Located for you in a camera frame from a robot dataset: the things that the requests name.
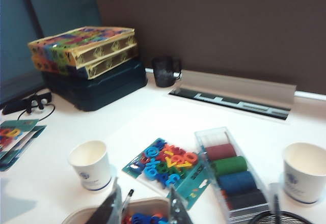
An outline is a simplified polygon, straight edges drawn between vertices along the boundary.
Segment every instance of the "mug handle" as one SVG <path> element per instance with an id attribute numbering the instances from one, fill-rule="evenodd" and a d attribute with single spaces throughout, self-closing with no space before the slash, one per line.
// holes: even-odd
<path id="1" fill-rule="evenodd" d="M 177 67 L 179 68 L 178 71 L 179 71 L 179 75 L 175 78 L 175 80 L 178 80 L 181 78 L 181 59 L 180 58 L 175 58 L 173 57 L 173 66 L 175 67 L 175 64 L 177 64 Z"/>

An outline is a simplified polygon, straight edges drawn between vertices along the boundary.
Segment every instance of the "booklet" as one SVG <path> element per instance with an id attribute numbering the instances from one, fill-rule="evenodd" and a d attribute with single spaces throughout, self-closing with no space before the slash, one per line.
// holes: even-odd
<path id="1" fill-rule="evenodd" d="M 46 126 L 38 120 L 4 121 L 0 125 L 0 171 L 8 170 Z"/>

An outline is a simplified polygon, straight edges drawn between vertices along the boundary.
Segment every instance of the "clear plastic tray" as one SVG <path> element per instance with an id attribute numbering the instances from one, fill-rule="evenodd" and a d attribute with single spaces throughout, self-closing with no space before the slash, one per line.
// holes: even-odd
<path id="1" fill-rule="evenodd" d="M 248 171 L 251 172 L 257 188 L 261 190 L 261 192 L 265 196 L 265 199 L 267 200 L 267 203 L 255 205 L 255 206 L 249 206 L 241 209 L 229 210 L 225 198 L 221 193 L 221 188 L 214 176 L 214 171 L 210 167 L 210 161 L 207 157 L 207 152 L 205 148 L 210 146 L 216 146 L 219 144 L 224 144 L 226 142 L 225 141 L 226 139 L 229 143 L 232 144 L 237 156 L 243 156 L 244 158 L 246 157 L 244 156 L 243 152 L 241 151 L 241 149 L 239 148 L 236 141 L 234 140 L 231 133 L 226 127 L 197 131 L 195 132 L 195 136 L 196 136 L 197 146 L 199 149 L 199 156 L 204 161 L 205 169 L 207 170 L 207 174 L 209 175 L 210 182 L 213 186 L 215 195 L 222 208 L 222 212 L 224 214 L 227 223 L 237 223 L 237 224 L 247 223 L 250 219 L 252 219 L 257 214 L 269 210 L 267 190 L 247 159 L 246 162 L 247 162 Z"/>

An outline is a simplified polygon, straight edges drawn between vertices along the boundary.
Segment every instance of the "logo on cup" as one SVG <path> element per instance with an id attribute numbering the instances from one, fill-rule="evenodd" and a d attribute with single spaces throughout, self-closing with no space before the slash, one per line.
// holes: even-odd
<path id="1" fill-rule="evenodd" d="M 288 179 L 288 181 L 290 183 L 297 184 L 298 180 L 297 180 L 297 178 L 294 175 L 292 175 L 290 173 L 287 173 L 286 176 L 287 176 L 287 179 Z"/>
<path id="2" fill-rule="evenodd" d="M 84 172 L 81 172 L 80 174 L 79 174 L 83 179 L 89 179 L 89 177 L 90 177 L 90 175 L 89 174 L 87 174 L 87 173 L 84 173 Z"/>

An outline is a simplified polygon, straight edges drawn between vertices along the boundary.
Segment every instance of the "black mug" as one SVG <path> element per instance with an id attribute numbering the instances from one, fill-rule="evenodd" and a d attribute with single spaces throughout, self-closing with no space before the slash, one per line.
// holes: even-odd
<path id="1" fill-rule="evenodd" d="M 152 60 L 152 67 L 155 83 L 158 87 L 170 87 L 181 77 L 180 59 L 171 56 L 156 57 Z M 179 75 L 174 77 L 174 72 L 179 72 Z"/>

